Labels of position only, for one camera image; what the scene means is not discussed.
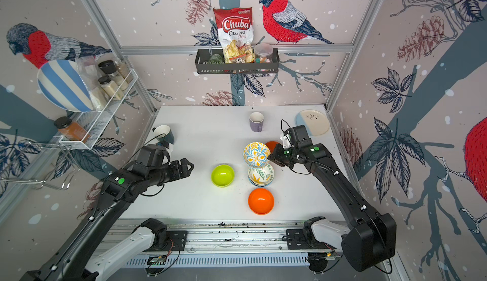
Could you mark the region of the yellow flower bowl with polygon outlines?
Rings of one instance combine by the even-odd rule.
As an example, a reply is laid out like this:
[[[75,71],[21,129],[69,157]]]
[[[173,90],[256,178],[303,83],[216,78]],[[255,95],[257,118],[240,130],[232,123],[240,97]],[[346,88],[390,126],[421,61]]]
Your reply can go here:
[[[248,168],[247,170],[248,179],[253,179],[254,181],[264,182],[274,180],[275,171],[270,163],[265,164],[262,168]]]

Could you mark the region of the blue yellow patterned bowl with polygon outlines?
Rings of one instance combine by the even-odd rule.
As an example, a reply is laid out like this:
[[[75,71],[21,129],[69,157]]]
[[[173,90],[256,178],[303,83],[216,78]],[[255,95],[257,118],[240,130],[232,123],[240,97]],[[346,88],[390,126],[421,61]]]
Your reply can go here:
[[[268,163],[270,149],[263,143],[252,142],[243,150],[243,158],[250,168],[263,168]]]

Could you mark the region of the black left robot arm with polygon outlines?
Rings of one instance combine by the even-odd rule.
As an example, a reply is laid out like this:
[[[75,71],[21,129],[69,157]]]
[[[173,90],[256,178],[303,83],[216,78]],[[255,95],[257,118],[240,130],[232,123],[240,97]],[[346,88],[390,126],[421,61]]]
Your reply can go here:
[[[40,269],[25,272],[22,280],[96,280],[100,272],[86,266],[113,224],[152,186],[187,178],[194,170],[188,159],[171,160],[167,148],[146,145],[135,160],[103,182],[94,208],[62,247]]]

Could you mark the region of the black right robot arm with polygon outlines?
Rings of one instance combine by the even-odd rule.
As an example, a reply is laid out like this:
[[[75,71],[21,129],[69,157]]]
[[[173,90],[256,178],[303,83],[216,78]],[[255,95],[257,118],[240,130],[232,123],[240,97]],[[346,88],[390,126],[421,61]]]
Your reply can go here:
[[[341,172],[326,146],[314,144],[305,126],[282,132],[282,144],[269,159],[293,169],[302,164],[327,190],[345,218],[350,231],[341,236],[343,255],[349,264],[362,272],[391,259],[396,250],[396,221],[369,204]]]

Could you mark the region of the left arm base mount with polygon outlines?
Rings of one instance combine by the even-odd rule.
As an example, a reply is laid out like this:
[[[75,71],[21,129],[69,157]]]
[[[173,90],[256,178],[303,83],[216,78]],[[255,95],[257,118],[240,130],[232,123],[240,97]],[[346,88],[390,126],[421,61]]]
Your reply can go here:
[[[147,219],[140,226],[149,229],[153,235],[153,243],[145,252],[185,250],[188,231],[168,230],[166,224],[154,218]]]

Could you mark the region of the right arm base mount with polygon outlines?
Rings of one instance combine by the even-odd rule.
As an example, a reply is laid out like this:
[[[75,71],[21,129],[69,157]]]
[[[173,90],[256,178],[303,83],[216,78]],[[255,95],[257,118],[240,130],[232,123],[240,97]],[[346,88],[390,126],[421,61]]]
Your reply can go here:
[[[282,241],[289,250],[341,250],[341,239],[334,226],[324,216],[317,216],[305,221],[301,229],[287,229]]]

